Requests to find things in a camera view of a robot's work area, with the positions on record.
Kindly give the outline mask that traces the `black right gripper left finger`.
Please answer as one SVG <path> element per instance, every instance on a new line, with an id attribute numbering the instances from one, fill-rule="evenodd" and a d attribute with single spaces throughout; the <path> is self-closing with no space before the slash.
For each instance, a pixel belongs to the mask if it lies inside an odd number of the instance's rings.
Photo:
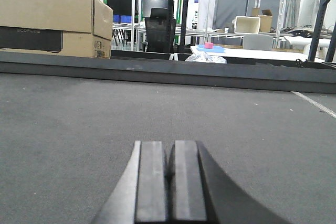
<path id="1" fill-rule="evenodd" d="M 165 154 L 160 141 L 135 141 L 127 166 L 92 223 L 165 223 Z"/>

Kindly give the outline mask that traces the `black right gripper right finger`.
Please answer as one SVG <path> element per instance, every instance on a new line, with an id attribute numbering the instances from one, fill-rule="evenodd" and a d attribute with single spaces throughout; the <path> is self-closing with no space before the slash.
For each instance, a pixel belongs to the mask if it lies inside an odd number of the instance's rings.
<path id="1" fill-rule="evenodd" d="M 201 142 L 175 141 L 171 223 L 288 223 L 238 186 Z"/>

